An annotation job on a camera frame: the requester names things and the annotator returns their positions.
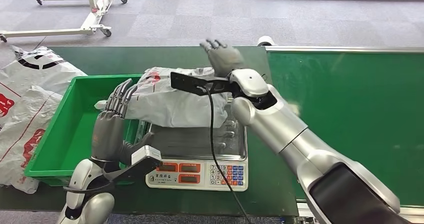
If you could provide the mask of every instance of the gray carpet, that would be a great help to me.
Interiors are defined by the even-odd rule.
[[[269,35],[279,45],[424,47],[424,2],[390,0],[116,0],[102,23],[112,36],[10,38],[36,46],[196,46],[205,37],[256,45]],[[79,28],[88,2],[0,0],[0,30]],[[0,43],[0,67],[13,60]],[[2,224],[55,223],[54,212],[0,211]],[[236,217],[112,215],[115,223],[244,223]],[[257,218],[254,223],[279,223]]]

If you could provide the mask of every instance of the white plastic bag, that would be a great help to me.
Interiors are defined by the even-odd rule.
[[[33,194],[39,181],[23,174],[41,140],[62,95],[38,86],[16,102],[0,130],[0,184]]]
[[[31,52],[15,46],[12,48],[17,59],[0,69],[0,128],[8,113],[31,85],[63,95],[72,78],[86,76],[46,47]]]
[[[137,82],[137,90],[128,104],[126,119],[139,119],[163,127],[210,127],[209,97],[198,96],[171,87],[171,72],[197,77],[212,77],[214,69],[170,69],[153,67],[147,69]],[[214,94],[214,128],[219,128],[227,118],[224,105],[228,93]],[[103,109],[106,101],[95,107]]]

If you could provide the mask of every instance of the scale keypad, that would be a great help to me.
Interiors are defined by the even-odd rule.
[[[209,165],[209,183],[211,185],[227,185],[216,165]],[[228,183],[232,186],[244,186],[245,167],[243,165],[220,165]]]

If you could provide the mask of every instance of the gray robot hand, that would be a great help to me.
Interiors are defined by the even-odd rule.
[[[209,58],[210,65],[215,70],[215,76],[227,77],[231,71],[244,67],[245,61],[240,52],[219,40],[207,39],[200,44]]]

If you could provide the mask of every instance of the green crate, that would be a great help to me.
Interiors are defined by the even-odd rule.
[[[91,137],[99,114],[94,104],[115,87],[140,75],[84,76],[72,79],[56,113],[25,169],[25,176],[50,186],[68,185],[76,165],[91,155]],[[139,121],[125,121],[124,138],[134,143]]]

